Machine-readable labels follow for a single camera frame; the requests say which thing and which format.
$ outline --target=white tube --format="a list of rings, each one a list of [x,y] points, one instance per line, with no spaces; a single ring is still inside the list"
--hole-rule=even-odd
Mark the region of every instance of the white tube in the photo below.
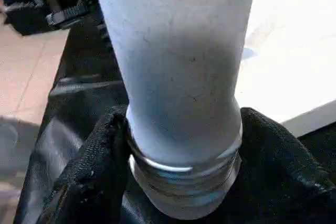
[[[136,180],[172,217],[210,213],[239,168],[234,91],[252,0],[99,1],[130,100]]]

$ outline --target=black fabric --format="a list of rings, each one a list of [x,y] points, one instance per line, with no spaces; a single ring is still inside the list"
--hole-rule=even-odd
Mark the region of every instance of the black fabric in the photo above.
[[[37,223],[118,223],[130,148],[126,107],[110,108],[69,161]]]
[[[104,51],[99,33],[89,23],[78,24],[70,32],[30,157],[15,223],[37,221],[54,182],[78,155],[99,117],[108,108],[128,104],[113,55]],[[220,207],[193,222],[333,223],[336,188],[324,167],[271,119],[248,108],[242,109],[242,119],[238,177]],[[121,223],[187,222],[160,213],[130,174],[128,178]]]
[[[336,183],[336,123],[299,138]]]

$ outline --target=white cylindrical object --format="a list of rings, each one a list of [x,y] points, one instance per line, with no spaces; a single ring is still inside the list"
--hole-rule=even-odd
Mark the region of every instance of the white cylindrical object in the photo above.
[[[234,91],[252,0],[99,1],[130,100],[135,178],[170,216],[201,217],[193,217],[193,207],[208,214],[229,188],[220,181],[239,163]],[[171,180],[178,176],[188,188],[203,183],[188,202],[179,200],[184,187]],[[160,183],[164,189],[150,190]],[[212,191],[219,194],[215,204]]]

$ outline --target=black leather cover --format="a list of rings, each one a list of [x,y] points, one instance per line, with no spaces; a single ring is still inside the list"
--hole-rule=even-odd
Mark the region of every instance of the black leather cover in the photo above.
[[[104,50],[94,24],[87,20],[70,32],[30,157],[15,223],[37,221],[54,181],[100,115],[108,107],[128,104],[113,56]],[[242,163],[236,182],[214,213],[193,222],[332,223],[336,188],[329,174],[281,125],[248,108],[242,109],[242,118]],[[156,210],[129,175],[121,223],[177,222],[183,221]]]

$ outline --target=tiled floor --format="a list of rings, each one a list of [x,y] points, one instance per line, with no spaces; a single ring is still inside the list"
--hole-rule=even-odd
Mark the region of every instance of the tiled floor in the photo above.
[[[0,153],[0,223],[12,223],[30,152],[22,150],[34,142],[21,143],[20,130],[38,131],[68,31],[22,37],[3,19],[0,14],[0,127],[14,126],[16,145],[23,146],[12,156]]]
[[[21,37],[0,26],[0,115],[40,123],[67,34]]]

